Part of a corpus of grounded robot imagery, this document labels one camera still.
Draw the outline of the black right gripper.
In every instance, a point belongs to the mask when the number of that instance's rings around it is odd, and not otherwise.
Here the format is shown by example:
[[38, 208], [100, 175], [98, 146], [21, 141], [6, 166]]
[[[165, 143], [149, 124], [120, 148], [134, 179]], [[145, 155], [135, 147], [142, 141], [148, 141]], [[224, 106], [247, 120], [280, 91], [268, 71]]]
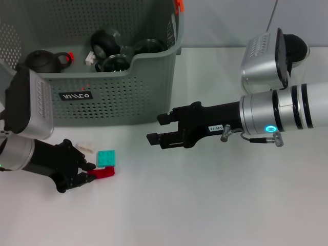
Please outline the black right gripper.
[[223, 132], [210, 130], [209, 127], [242, 127], [238, 101], [211, 107], [204, 107], [200, 101], [196, 101], [187, 106], [173, 108], [169, 113], [159, 114], [157, 120], [161, 126], [178, 121], [178, 132], [147, 134], [149, 144], [160, 145], [162, 149], [192, 148], [200, 139], [221, 135]]

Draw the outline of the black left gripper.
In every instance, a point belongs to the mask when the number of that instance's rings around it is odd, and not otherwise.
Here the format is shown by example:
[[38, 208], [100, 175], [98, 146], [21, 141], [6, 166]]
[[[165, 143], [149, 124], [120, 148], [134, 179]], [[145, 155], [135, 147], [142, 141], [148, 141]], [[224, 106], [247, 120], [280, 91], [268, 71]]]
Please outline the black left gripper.
[[27, 171], [50, 177], [60, 193], [93, 182], [96, 176], [78, 169], [94, 170], [96, 165], [85, 162], [83, 155], [65, 139], [58, 145], [35, 140], [34, 152], [27, 164]]

